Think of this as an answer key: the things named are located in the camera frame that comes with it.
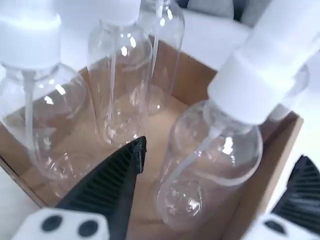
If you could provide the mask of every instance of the clear plastic bottle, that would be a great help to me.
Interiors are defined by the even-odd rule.
[[[172,93],[185,19],[175,0],[142,0],[138,24],[153,45],[149,114],[155,115],[166,107]]]
[[[156,195],[158,213],[171,228],[194,230],[254,174],[263,152],[257,126],[319,49],[313,24],[319,10],[319,1],[272,1],[209,84],[209,100],[189,107],[173,125]]]
[[[208,137],[213,128],[216,138]],[[232,119],[210,100],[188,108],[171,129],[160,173],[157,209],[164,222],[176,231],[197,227],[254,174],[262,151],[257,126]],[[166,187],[193,154],[196,160]]]
[[[75,70],[59,63],[60,26],[49,0],[8,0],[0,9],[0,29],[6,29],[0,120],[57,195],[99,160],[90,90]]]
[[[140,0],[97,0],[100,24],[88,44],[88,71],[99,132],[122,146],[144,134],[152,45],[141,27]]]

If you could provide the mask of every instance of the white plastic part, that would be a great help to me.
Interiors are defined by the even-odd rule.
[[[0,5],[0,63],[24,70],[58,64],[60,26],[52,0],[4,0]]]
[[[52,216],[61,217],[60,224],[57,218],[49,221],[45,231],[43,225]],[[82,224],[93,221],[97,224],[94,234],[87,237],[80,235]],[[93,231],[87,228],[87,234]],[[109,227],[106,218],[100,214],[62,210],[58,208],[43,208],[29,215],[12,240],[109,240]]]
[[[114,26],[129,26],[139,18],[141,0],[95,0],[100,19]]]
[[[274,0],[208,86],[209,98],[244,124],[260,125],[320,48],[320,1]]]
[[[260,125],[293,86],[283,79],[257,71],[234,52],[207,88],[208,96],[225,114],[248,125]]]
[[[271,213],[254,221],[241,240],[320,240],[320,236]]]

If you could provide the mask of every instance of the pump nozzle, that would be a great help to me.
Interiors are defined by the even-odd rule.
[[[60,62],[61,20],[52,0],[4,0],[0,4],[0,63],[24,70]]]

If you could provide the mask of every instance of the bottle shoulder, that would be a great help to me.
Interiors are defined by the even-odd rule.
[[[185,18],[181,8],[175,1],[162,7],[162,10],[157,9],[154,3],[144,1],[141,3],[140,15],[138,24],[146,30],[154,32],[176,32],[183,33],[185,30]]]
[[[202,141],[207,138],[210,127],[203,117],[206,101],[189,107],[173,125],[169,146],[173,156],[183,160],[197,152]],[[222,134],[213,139],[208,149],[197,152],[199,161],[193,165],[200,175],[242,179],[251,176],[259,165],[263,153],[263,141],[257,126],[243,134]]]
[[[116,54],[117,63],[140,66],[152,58],[152,44],[143,29],[134,24],[123,28],[97,27],[89,38],[88,66]]]
[[[18,113],[26,104],[26,80],[23,71],[8,70],[0,83],[0,99],[6,102],[1,117]],[[53,115],[73,116],[90,96],[87,83],[72,68],[59,64],[49,74],[35,71],[32,87],[33,114],[41,118]]]

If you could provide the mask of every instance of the brown cardboard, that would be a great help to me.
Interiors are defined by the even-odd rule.
[[[83,70],[81,74],[89,82],[87,71]],[[186,54],[181,54],[173,97],[169,100],[168,108],[148,119],[145,168],[143,174],[137,178],[127,239],[237,240],[256,214],[266,209],[266,204],[302,125],[302,119],[294,114],[278,126],[269,128],[270,130],[267,126],[264,129],[270,137],[265,142],[264,155],[257,172],[199,229],[188,234],[176,234],[163,224],[155,210],[155,185],[167,148],[170,128],[188,106],[207,98],[207,85],[214,75],[214,70]],[[85,112],[86,108],[80,114],[86,116]],[[86,117],[83,119],[75,126],[67,125],[68,134],[59,138],[62,144],[75,144],[77,138],[72,135],[72,129],[79,126],[86,128],[86,123],[90,120]],[[95,136],[89,130],[87,133],[88,137],[95,141]],[[113,152],[113,149],[104,147],[101,142],[97,145],[102,150],[101,160]],[[3,126],[0,127],[0,156],[3,158],[0,159],[0,165],[17,180],[36,203],[40,206],[43,204],[54,206],[58,202],[59,199],[54,195],[48,182],[29,163],[24,148]]]

